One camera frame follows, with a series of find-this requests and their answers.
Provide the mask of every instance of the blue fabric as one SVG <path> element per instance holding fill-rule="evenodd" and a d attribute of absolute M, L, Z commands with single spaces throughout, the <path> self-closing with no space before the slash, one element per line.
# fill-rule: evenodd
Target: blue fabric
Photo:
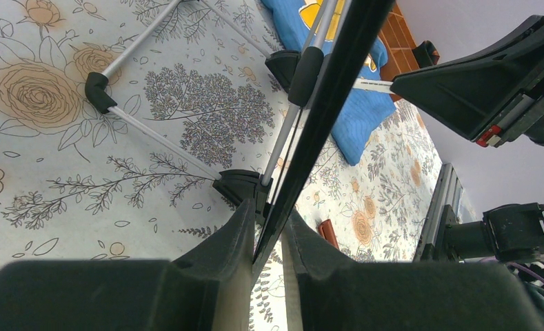
<path fill-rule="evenodd" d="M 280 39 L 289 50 L 300 50 L 308 36 L 299 10 L 304 0 L 262 0 L 273 14 Z M 330 51 L 332 42 L 325 41 L 323 51 Z M 376 71 L 363 66 L 360 77 L 379 80 L 379 68 L 387 63 L 387 51 L 378 39 L 370 50 L 376 63 Z M 369 135 L 379 124 L 396 110 L 390 96 L 385 93 L 353 89 L 332 129 L 332 136 L 347 162 L 354 166 L 361 159 Z"/>

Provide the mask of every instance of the black bracket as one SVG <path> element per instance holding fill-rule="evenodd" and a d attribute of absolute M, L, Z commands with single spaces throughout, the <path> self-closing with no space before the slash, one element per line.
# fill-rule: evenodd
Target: black bracket
<path fill-rule="evenodd" d="M 221 172 L 221 179 L 213 183 L 213 188 L 236 207 L 245 199 L 254 199 L 256 222 L 263 224 L 270 209 L 268 195 L 273 179 L 268 186 L 262 186 L 260 177 L 255 171 L 225 170 Z"/>
<path fill-rule="evenodd" d="M 292 78 L 296 72 L 296 66 L 300 61 L 301 54 L 297 50 L 280 50 L 272 53 L 269 59 L 265 60 L 265 65 L 276 77 L 280 86 L 288 93 Z"/>
<path fill-rule="evenodd" d="M 109 107 L 117 106 L 117 102 L 105 92 L 109 79 L 98 72 L 89 72 L 85 82 L 87 100 L 101 114 L 107 114 Z"/>

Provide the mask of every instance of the floral tablecloth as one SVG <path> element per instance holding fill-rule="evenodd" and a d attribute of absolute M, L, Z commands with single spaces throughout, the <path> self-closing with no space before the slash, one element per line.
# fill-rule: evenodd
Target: floral tablecloth
<path fill-rule="evenodd" d="M 281 49 L 259 2 L 212 1 L 255 42 Z M 84 97 L 87 74 L 166 3 L 0 1 L 0 268 L 175 259 L 232 214 L 200 170 Z M 263 56 L 196 1 L 160 25 L 108 92 L 217 170 L 262 171 L 288 108 Z M 396 106 L 357 166 L 327 141 L 296 205 L 311 226 L 330 218 L 341 250 L 358 261 L 412 258 L 441 167 L 416 109 Z M 250 329 L 286 329 L 281 264 L 277 245 L 252 294 Z"/>

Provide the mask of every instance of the black pole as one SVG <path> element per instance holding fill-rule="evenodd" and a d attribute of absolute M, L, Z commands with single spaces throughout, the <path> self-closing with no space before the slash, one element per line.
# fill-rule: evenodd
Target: black pole
<path fill-rule="evenodd" d="M 263 226 L 254 253 L 252 285 L 270 256 L 393 3 L 394 0 L 352 0 L 296 146 L 296 161 L 288 168 L 278 199 Z"/>

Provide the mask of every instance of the white wall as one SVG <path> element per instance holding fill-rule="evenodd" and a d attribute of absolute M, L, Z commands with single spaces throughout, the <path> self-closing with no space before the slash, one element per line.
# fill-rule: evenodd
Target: white wall
<path fill-rule="evenodd" d="M 533 14 L 544 0 L 397 0 L 417 44 L 430 40 L 441 62 L 479 51 Z M 527 137 L 481 148 L 432 117 L 424 122 L 443 161 L 456 168 L 478 213 L 506 203 L 544 203 L 544 148 Z"/>

